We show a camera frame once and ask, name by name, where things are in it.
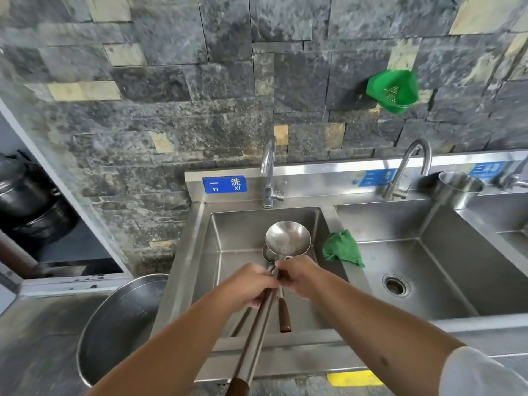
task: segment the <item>sink drain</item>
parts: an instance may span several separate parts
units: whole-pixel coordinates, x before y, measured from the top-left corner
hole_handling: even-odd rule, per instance
[[[406,297],[411,293],[409,284],[405,279],[398,275],[385,275],[382,281],[387,292],[391,293],[393,296]]]

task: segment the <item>sink basin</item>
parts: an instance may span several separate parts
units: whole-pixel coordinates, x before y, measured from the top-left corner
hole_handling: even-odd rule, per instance
[[[269,267],[269,263],[262,256],[262,247],[265,244],[267,229],[279,221],[295,221],[304,225],[312,236],[312,246],[307,254],[322,266],[326,263],[321,254],[321,247],[330,232],[319,208],[214,213],[208,220],[192,302],[226,280],[247,262]],[[330,268],[333,268],[334,273],[346,278],[342,265],[333,262]],[[285,289],[285,298],[293,332],[331,328],[308,300],[299,298],[288,289]],[[242,313],[231,317],[222,336],[226,337],[232,333]],[[239,336],[245,336],[249,332],[255,313],[256,310],[253,310],[247,317],[238,333]],[[267,333],[279,332],[275,304],[269,317]]]
[[[528,258],[528,195],[479,196],[469,207],[509,244]]]
[[[377,298],[428,320],[528,312],[528,278],[454,210],[426,199],[336,209]]]

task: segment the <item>yellow strip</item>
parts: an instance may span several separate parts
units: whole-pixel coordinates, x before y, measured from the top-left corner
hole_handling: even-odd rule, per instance
[[[381,382],[372,371],[340,372],[326,375],[332,386],[381,386]]]

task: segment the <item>forearm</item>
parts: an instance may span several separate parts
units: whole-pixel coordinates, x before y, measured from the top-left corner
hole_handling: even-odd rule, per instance
[[[464,344],[318,268],[312,302],[397,395],[436,396],[446,358]]]
[[[232,312],[221,289],[208,293],[115,367],[87,396],[188,394]]]

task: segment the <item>hand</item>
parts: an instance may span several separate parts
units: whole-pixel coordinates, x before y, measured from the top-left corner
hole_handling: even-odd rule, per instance
[[[218,287],[233,303],[234,311],[238,311],[245,305],[258,308],[264,289],[278,288],[279,282],[266,268],[248,263]]]
[[[300,297],[310,299],[313,285],[311,277],[317,275],[322,268],[315,264],[307,255],[298,255],[288,260],[277,261],[275,266],[283,271],[280,283]]]

